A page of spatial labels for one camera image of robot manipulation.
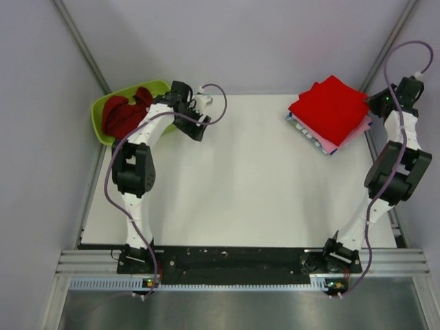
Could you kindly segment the bright red t-shirt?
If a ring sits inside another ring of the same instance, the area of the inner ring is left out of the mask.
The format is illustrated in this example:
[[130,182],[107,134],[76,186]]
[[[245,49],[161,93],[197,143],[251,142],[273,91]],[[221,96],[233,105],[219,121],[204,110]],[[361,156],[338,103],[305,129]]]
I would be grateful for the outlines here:
[[289,111],[324,139],[340,146],[369,112],[367,98],[365,93],[330,76],[301,93]]

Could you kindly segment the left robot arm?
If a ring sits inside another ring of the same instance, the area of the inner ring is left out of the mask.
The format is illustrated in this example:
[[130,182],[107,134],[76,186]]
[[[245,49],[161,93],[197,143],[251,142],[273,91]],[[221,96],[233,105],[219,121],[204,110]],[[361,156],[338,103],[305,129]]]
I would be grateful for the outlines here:
[[155,183],[155,166],[151,149],[171,125],[194,141],[202,141],[211,117],[204,111],[212,97],[200,87],[193,93],[184,82],[174,81],[170,91],[154,98],[146,116],[129,131],[124,143],[112,146],[111,178],[122,195],[127,212],[127,238],[124,255],[140,272],[155,267],[156,257],[147,250],[153,241],[148,217],[142,215],[142,202]]

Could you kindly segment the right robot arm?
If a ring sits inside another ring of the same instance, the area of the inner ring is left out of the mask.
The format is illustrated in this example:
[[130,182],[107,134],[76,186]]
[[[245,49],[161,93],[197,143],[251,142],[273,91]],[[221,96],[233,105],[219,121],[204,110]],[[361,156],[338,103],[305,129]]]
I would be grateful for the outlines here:
[[432,156],[417,141],[419,112],[414,108],[423,91],[417,74],[365,100],[371,112],[383,119],[388,141],[366,175],[366,194],[355,214],[324,245],[320,261],[325,270],[358,272],[359,251],[369,244],[370,228],[407,201],[427,171]]

